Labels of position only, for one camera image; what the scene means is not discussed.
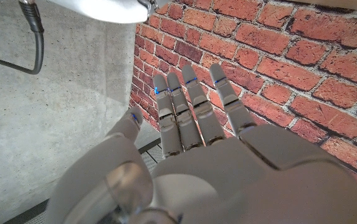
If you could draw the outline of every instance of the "cable connector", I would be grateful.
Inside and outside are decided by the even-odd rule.
[[[29,22],[30,29],[33,32],[44,32],[41,24],[40,12],[34,1],[19,1],[24,17]]]

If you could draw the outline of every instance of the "fingertip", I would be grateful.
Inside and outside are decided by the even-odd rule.
[[[226,74],[222,70],[221,66],[217,63],[214,63],[210,66],[210,76],[213,83],[226,78]]]
[[[171,91],[181,87],[181,84],[179,83],[178,77],[175,73],[169,73],[167,75],[167,82]]]
[[[183,77],[185,83],[189,83],[190,81],[197,79],[195,71],[190,65],[185,65],[183,67]]]
[[[166,79],[163,75],[157,74],[153,77],[153,84],[155,86],[155,93],[158,94],[161,91],[167,90],[168,86]]]

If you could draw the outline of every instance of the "robot finger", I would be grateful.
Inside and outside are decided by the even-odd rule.
[[[216,114],[190,65],[183,67],[183,76],[206,145],[209,146],[217,140],[225,139],[226,135],[220,122],[218,122]]]
[[[141,109],[134,106],[126,111],[114,127],[108,132],[105,138],[114,136],[124,136],[135,142],[136,137],[141,129],[143,115]]]
[[[255,126],[256,123],[236,96],[221,66],[216,63],[212,64],[210,74],[235,135],[239,136],[241,131]]]
[[[198,127],[193,119],[192,112],[189,109],[177,75],[175,73],[168,74],[167,82],[171,92],[171,98],[173,99],[176,121],[184,150],[187,151],[194,147],[203,146],[201,135],[199,134]]]
[[[161,145],[163,155],[167,158],[183,152],[183,146],[179,137],[173,105],[171,104],[170,92],[164,76],[155,75],[153,83],[158,103]]]

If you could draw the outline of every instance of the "red brick wall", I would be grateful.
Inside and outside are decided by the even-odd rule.
[[[173,2],[136,27],[130,106],[142,107],[158,129],[153,75],[180,77],[191,64],[232,135],[207,72],[212,63],[222,65],[259,124],[321,146],[357,178],[357,11],[282,1]]]

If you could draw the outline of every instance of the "concrete wall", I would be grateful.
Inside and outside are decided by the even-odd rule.
[[[0,223],[48,199],[55,180],[104,137],[130,98],[135,26],[37,4],[42,71],[0,66]],[[34,51],[17,0],[0,1],[0,59],[32,67]]]

